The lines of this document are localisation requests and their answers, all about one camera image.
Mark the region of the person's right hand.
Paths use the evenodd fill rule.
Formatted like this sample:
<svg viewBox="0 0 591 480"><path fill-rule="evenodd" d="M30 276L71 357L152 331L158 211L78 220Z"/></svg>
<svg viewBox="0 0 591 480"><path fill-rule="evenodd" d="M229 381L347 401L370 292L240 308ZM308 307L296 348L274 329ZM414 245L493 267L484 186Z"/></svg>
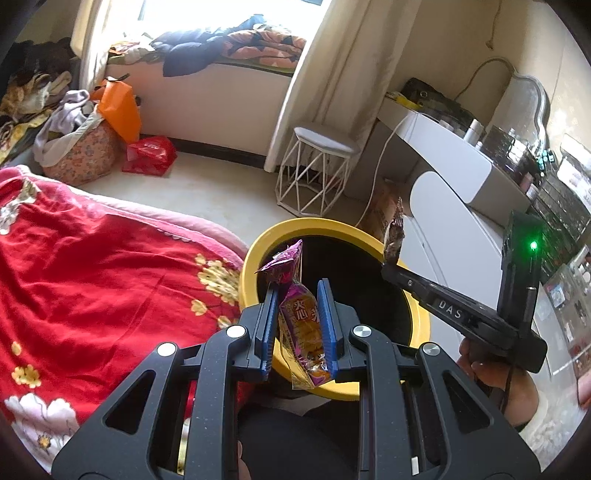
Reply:
<svg viewBox="0 0 591 480"><path fill-rule="evenodd" d="M457 363L472 380L480 380L491 388L505 389L509 365L496 361L471 361L471 342L467 338L460 343L459 353ZM533 419L538 406L539 394L533 379L527 371L515 368L509 385L505 418L514 427L524 427Z"/></svg>

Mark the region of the person's left hand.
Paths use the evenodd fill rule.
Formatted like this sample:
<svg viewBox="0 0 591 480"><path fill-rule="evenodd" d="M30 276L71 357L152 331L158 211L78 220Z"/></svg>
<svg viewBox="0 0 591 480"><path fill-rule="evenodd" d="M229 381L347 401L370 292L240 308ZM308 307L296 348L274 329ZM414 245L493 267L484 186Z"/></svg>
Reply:
<svg viewBox="0 0 591 480"><path fill-rule="evenodd" d="M249 473L249 467L242 459L243 446L242 442L238 441L238 479L239 480L252 480L252 476Z"/></svg>

